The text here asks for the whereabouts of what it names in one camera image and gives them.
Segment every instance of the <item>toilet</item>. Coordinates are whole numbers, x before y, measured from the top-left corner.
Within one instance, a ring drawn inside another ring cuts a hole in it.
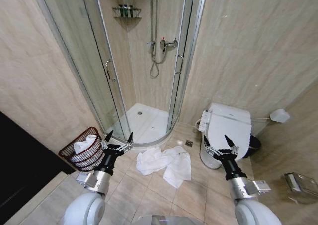
[[[199,131],[202,132],[200,157],[202,162],[211,169],[217,169],[221,163],[210,156],[204,145],[204,135],[215,149],[229,149],[224,137],[227,135],[239,147],[236,160],[242,159],[248,150],[251,134],[250,113],[235,107],[212,103],[202,113]]]

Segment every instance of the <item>toilet lid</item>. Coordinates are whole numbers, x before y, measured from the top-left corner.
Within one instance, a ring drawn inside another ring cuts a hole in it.
[[[229,149],[224,135],[239,147],[236,160],[242,159],[249,147],[251,124],[233,118],[212,114],[208,128],[208,140],[215,149]]]

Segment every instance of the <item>black trash can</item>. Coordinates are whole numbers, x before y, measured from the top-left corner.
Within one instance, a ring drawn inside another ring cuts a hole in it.
[[[248,151],[243,158],[245,159],[255,154],[260,149],[261,145],[262,143],[260,142],[260,140],[251,134],[249,139]]]

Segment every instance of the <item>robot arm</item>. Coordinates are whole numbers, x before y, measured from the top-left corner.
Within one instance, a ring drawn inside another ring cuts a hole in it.
[[[105,140],[109,141],[111,135],[112,131]],[[104,199],[108,192],[110,177],[114,173],[115,161],[132,148],[132,139],[133,133],[131,133],[127,143],[122,146],[104,145],[105,156],[100,165],[94,169],[94,173],[79,173],[76,181],[91,192],[80,195],[67,207],[64,214],[64,225],[99,224],[104,214]]]
[[[230,183],[230,194],[235,202],[235,216],[240,225],[281,225],[276,215],[264,204],[253,200],[262,193],[270,191],[265,181],[251,181],[235,162],[238,147],[224,135],[230,149],[215,150],[204,136],[206,151],[219,160],[226,171],[226,180]]]

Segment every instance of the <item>glass shower door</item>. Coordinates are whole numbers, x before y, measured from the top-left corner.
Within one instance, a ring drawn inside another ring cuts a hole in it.
[[[128,122],[97,0],[43,0],[42,4],[103,131],[114,130],[114,136],[128,138]]]
[[[182,96],[183,96],[183,89],[186,85],[186,73],[187,67],[186,61],[188,59],[189,48],[186,47],[188,38],[191,36],[188,35],[189,32],[192,32],[190,29],[191,27],[191,13],[192,13],[192,6],[194,0],[185,0],[184,8],[183,8],[183,17],[182,17],[182,25],[181,25],[181,32],[180,32],[180,39],[179,39],[179,46],[177,52],[177,58],[175,63],[175,75],[173,80],[173,88],[172,88],[172,95],[171,95],[171,103],[170,103],[170,110],[169,110],[169,119],[168,119],[168,131],[171,130],[172,126],[178,119],[181,104],[182,104]]]

